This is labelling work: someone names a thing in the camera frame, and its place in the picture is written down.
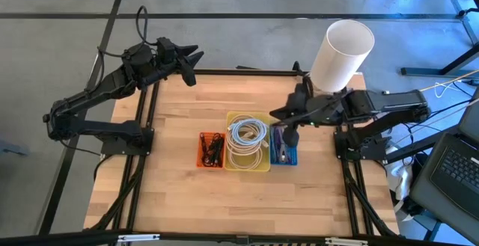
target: wooden table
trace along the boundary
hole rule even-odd
[[[160,82],[153,151],[144,169],[134,230],[351,236],[332,127],[299,129],[296,167],[273,165],[270,172],[250,173],[195,166],[199,132],[225,132],[228,111],[269,112],[283,106],[296,79],[209,75],[196,79],[194,87],[187,87],[180,76]],[[348,87],[365,89],[363,76],[354,75]],[[133,119],[138,98],[139,93],[118,100],[112,121]],[[98,222],[117,197],[124,163],[125,156],[114,156],[99,169],[85,227]],[[397,233],[385,171],[374,162],[362,165],[369,201]],[[126,202],[122,227],[128,208]],[[358,202],[356,210],[364,233]]]

